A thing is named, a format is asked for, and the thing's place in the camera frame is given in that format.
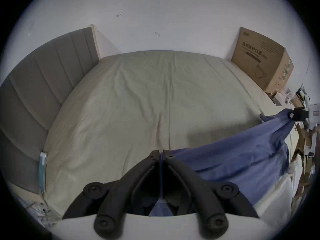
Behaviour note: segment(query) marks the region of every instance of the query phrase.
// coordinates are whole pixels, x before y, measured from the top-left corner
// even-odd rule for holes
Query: wrinkled sheet
[[[63,215],[86,184],[120,179],[152,150],[204,146],[281,110],[242,70],[217,57],[139,51],[102,58],[48,133],[44,199]],[[290,154],[295,139],[291,131]]]

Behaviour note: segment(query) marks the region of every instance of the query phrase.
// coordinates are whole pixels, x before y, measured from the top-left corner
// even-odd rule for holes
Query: white wall
[[[310,59],[308,32],[285,0],[35,0],[10,36],[0,81],[37,47],[89,24],[98,29],[102,57],[179,50],[226,59],[243,26],[286,47],[295,68],[287,84],[293,91],[301,86]],[[319,68],[316,61],[314,68]]]

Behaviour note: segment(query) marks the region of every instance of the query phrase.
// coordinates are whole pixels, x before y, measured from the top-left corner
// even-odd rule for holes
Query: black bolt
[[[102,220],[100,222],[100,225],[104,227],[104,226],[108,225],[108,222],[106,220]]]
[[[233,191],[233,187],[229,186],[229,185],[225,185],[225,186],[222,187],[222,191],[232,192]]]
[[[220,231],[228,226],[228,221],[223,215],[214,215],[209,219],[208,228],[211,231]]]

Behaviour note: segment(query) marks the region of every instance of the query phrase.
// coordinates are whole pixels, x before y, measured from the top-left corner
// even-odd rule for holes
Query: bed frame
[[[0,87],[0,167],[5,180],[39,193],[38,166],[62,104],[99,62],[92,27],[57,37],[26,56]]]

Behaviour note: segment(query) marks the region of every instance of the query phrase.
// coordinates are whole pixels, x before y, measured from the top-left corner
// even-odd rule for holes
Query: white object
[[[301,155],[298,155],[296,160],[292,161],[289,164],[289,174],[292,179],[292,198],[297,192],[302,171],[303,171],[302,158],[301,158]]]
[[[304,145],[303,153],[306,156],[314,157],[316,152],[316,143],[317,143],[317,133],[312,134],[311,147],[309,148],[306,144]]]
[[[96,215],[70,218],[58,222],[51,233],[61,240],[102,240],[94,231]],[[219,240],[264,240],[270,239],[277,230],[262,220],[226,214],[229,227]],[[148,217],[126,214],[123,232],[119,240],[202,240],[198,228],[197,214],[171,217]]]
[[[280,230],[290,220],[292,195],[291,178],[286,173],[254,205],[254,208],[262,221]]]
[[[313,130],[317,124],[320,124],[320,103],[310,104],[309,96],[305,95],[306,111],[309,112],[307,122],[309,129]]]

